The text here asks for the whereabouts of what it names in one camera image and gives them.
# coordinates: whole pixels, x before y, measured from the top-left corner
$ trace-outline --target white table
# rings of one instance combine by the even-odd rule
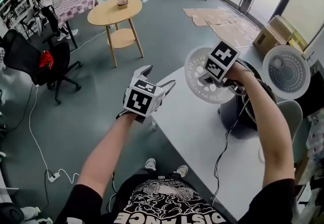
[[[247,59],[260,71],[261,61]],[[219,105],[196,97],[180,68],[159,83],[176,85],[152,116],[174,148],[213,194],[217,189],[214,167],[225,147],[226,130],[217,113]],[[228,148],[218,164],[220,190],[217,199],[239,220],[262,189],[264,163],[259,158],[260,140],[229,136]]]

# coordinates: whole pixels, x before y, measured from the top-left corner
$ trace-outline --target person in background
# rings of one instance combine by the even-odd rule
[[[287,122],[258,80],[245,67],[236,62],[226,77],[240,82],[247,91],[265,159],[263,189],[255,195],[248,211],[237,223],[290,224],[295,205],[295,174]],[[161,176],[157,173],[154,159],[147,160],[141,172],[123,183],[117,192],[112,212],[101,216],[103,195],[136,116],[130,111],[120,116],[91,152],[55,223],[229,223],[217,206],[214,208],[207,203],[183,179],[188,171],[187,166],[179,167],[173,174]],[[185,142],[186,137],[179,138]]]
[[[54,33],[56,33],[57,40],[61,41],[65,37],[70,39],[71,36],[64,27],[58,28],[58,21],[56,19],[54,7],[53,7],[53,0],[36,0],[41,8],[42,14],[48,19],[51,29]],[[72,30],[72,34],[76,35],[78,30]]]

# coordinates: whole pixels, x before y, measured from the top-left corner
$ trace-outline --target sneaker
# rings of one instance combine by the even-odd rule
[[[76,35],[78,32],[79,32],[79,30],[78,29],[75,29],[75,30],[71,30],[72,31],[72,34],[73,35]],[[68,35],[66,35],[66,39],[67,40],[69,40],[69,39],[71,39],[71,36],[70,36],[70,34],[68,34]]]
[[[64,39],[66,37],[66,34],[61,33],[58,37],[57,37],[57,41],[61,41],[62,39]]]
[[[153,171],[156,171],[156,161],[154,158],[150,158],[146,161],[145,166],[146,169],[152,169]]]
[[[188,166],[182,165],[177,169],[177,171],[174,171],[174,173],[178,173],[182,178],[184,178],[188,173]]]

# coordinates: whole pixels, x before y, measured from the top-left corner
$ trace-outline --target black office chair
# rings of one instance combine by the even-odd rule
[[[61,101],[58,99],[58,94],[63,80],[74,84],[77,91],[81,89],[78,83],[65,76],[77,65],[83,66],[80,61],[69,66],[70,48],[67,42],[62,42],[49,50],[54,59],[52,69],[49,69],[48,66],[39,68],[41,52],[15,29],[10,29],[5,34],[0,47],[6,52],[4,64],[29,74],[35,85],[47,84],[48,89],[52,90],[56,82],[55,100],[59,105]]]

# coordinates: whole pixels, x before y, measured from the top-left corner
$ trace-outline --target wooden table leg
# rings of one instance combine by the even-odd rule
[[[117,61],[116,61],[115,53],[114,53],[114,50],[113,50],[113,47],[112,47],[109,26],[106,26],[106,31],[107,31],[107,37],[108,37],[108,41],[109,41],[111,56],[112,56],[113,62],[115,64],[115,67],[117,67]]]
[[[134,27],[133,21],[132,21],[131,18],[128,19],[128,21],[130,22],[130,25],[131,25],[131,28],[132,28],[132,31],[133,31],[133,34],[134,34],[134,37],[135,37],[135,40],[136,40],[138,49],[140,50],[141,56],[144,57],[143,50],[142,50],[140,41],[138,40],[138,37],[137,37],[136,31],[135,31],[135,27]]]

